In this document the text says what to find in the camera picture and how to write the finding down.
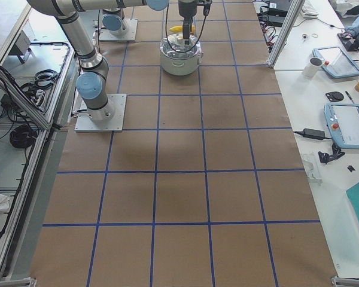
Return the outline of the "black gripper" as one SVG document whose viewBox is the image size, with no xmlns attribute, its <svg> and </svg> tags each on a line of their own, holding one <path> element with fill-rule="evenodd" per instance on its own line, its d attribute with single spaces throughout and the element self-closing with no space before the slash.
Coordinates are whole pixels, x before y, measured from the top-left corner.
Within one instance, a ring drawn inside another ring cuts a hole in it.
<svg viewBox="0 0 359 287">
<path fill-rule="evenodd" d="M 187 45 L 193 27 L 192 18 L 197 14 L 197 0 L 179 0 L 178 11 L 180 16 L 184 18 L 182 36 L 184 44 Z"/>
</svg>

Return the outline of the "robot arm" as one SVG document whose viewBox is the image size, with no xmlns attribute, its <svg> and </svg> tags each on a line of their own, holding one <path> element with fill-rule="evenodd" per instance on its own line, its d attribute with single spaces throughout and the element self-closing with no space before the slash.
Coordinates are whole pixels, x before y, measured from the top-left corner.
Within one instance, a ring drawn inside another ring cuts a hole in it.
<svg viewBox="0 0 359 287">
<path fill-rule="evenodd" d="M 169 1 L 29 1 L 28 4 L 42 14 L 55 17 L 77 53 L 83 74 L 78 77 L 76 88 L 86 104 L 89 118 L 93 121 L 111 119 L 116 107 L 105 91 L 108 62 L 89 38 L 79 13 L 144 5 L 161 11 L 169 6 Z"/>
<path fill-rule="evenodd" d="M 125 15 L 123 9 L 102 10 L 103 27 L 113 35 L 123 35 L 127 32 L 128 26 L 124 21 Z"/>
</svg>

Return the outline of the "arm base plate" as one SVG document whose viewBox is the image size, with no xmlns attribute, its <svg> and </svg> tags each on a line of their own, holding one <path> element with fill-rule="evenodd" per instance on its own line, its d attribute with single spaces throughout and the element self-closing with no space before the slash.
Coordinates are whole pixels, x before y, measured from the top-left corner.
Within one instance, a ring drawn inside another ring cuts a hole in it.
<svg viewBox="0 0 359 287">
<path fill-rule="evenodd" d="M 99 40 L 107 42 L 134 42 L 137 25 L 137 19 L 121 19 L 113 16 L 103 17 Z"/>
<path fill-rule="evenodd" d="M 76 132 L 121 132 L 127 94 L 107 94 L 108 103 L 99 110 L 87 109 L 84 102 L 77 112 Z"/>
</svg>

